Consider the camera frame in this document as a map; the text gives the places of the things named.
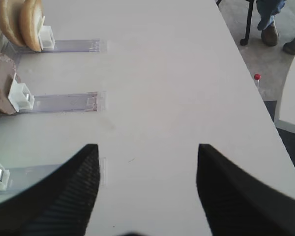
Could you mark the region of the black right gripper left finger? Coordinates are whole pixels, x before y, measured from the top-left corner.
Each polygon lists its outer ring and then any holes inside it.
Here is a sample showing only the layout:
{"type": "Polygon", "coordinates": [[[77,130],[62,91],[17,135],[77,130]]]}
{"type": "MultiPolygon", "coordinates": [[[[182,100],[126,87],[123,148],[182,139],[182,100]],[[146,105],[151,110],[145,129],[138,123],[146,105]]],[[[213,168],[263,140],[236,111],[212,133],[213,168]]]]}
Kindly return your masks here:
{"type": "Polygon", "coordinates": [[[100,186],[97,144],[0,203],[0,236],[83,236],[100,186]]]}

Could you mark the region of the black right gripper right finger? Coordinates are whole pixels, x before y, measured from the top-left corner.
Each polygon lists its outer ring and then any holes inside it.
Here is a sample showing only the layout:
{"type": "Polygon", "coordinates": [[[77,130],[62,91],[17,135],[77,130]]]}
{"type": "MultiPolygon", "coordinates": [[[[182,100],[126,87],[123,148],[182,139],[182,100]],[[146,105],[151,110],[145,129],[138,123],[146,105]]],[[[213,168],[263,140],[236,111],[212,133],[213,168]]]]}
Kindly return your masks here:
{"type": "Polygon", "coordinates": [[[214,236],[295,236],[295,199],[209,144],[199,145],[196,186],[214,236]]]}

